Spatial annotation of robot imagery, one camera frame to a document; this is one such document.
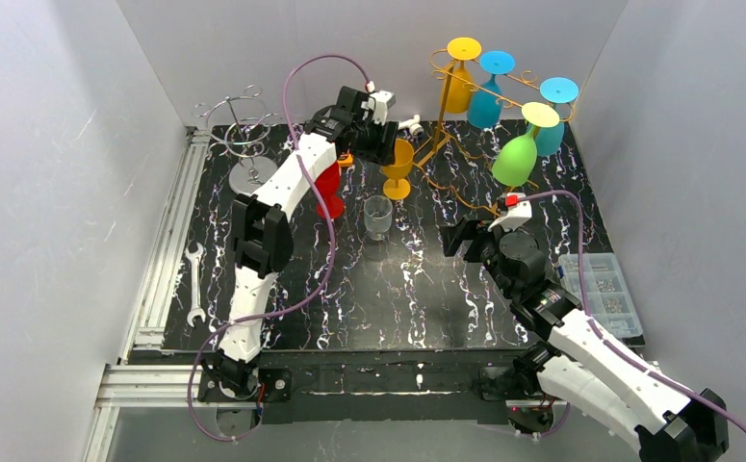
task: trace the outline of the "round metal base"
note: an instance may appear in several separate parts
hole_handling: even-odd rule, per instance
[[[276,162],[267,157],[244,159],[231,168],[228,185],[234,193],[251,194],[270,180],[278,169]]]

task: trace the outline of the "wrench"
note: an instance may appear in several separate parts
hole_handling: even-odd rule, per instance
[[[186,259],[192,264],[192,309],[187,317],[191,327],[194,327],[195,318],[200,318],[205,322],[205,310],[199,307],[199,260],[202,257],[202,247],[199,243],[193,244],[196,245],[196,252],[189,252],[190,246],[186,249]]]

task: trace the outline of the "marble pattern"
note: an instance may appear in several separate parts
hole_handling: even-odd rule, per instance
[[[502,187],[492,178],[486,161],[525,131],[522,122],[505,120],[483,131],[466,122],[447,122],[446,126],[476,159],[467,159],[450,141],[425,165],[427,173],[439,184],[454,185],[470,203],[493,203]],[[292,144],[286,127],[273,127],[267,145],[268,157],[277,163],[287,157]],[[204,327],[186,324],[191,277],[189,264],[183,260],[175,279],[164,349],[196,349],[227,320],[235,282],[230,220],[235,194],[227,177],[236,160],[222,151],[214,146],[206,160],[187,239],[188,244],[200,243],[205,248],[200,299],[209,317]],[[385,180],[378,166],[360,161],[343,170],[340,195],[347,209],[335,221],[339,253],[327,289],[306,310],[266,321],[264,348],[525,348],[534,342],[533,334],[515,321],[508,302],[481,266],[464,263],[460,255],[443,256],[439,226],[455,223],[472,211],[451,192],[431,188],[416,168],[408,176],[412,193],[395,203],[388,239],[376,243],[366,238],[362,204],[367,197],[381,194]],[[560,152],[539,159],[531,180],[541,191],[576,193],[585,207],[586,251],[612,251],[570,128]],[[524,190],[534,192],[530,185]],[[326,270],[327,230],[315,210],[315,197],[308,193],[292,217],[296,248],[271,290],[269,311],[299,301],[318,286]],[[567,200],[543,200],[533,204],[533,211],[533,219],[522,231],[547,246],[553,262],[560,254],[576,252],[577,215]],[[486,211],[477,213],[490,217]]]

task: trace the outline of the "gray floor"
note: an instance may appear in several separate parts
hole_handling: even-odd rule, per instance
[[[215,428],[215,410],[200,410]],[[533,443],[469,422],[325,422],[265,425],[239,444],[207,439],[185,408],[124,408],[110,461],[633,462],[638,456],[598,423],[572,413],[559,433]]]

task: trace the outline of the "transparent cup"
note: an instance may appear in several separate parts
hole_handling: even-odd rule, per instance
[[[383,241],[393,225],[393,202],[383,195],[364,201],[364,226],[374,241]]]

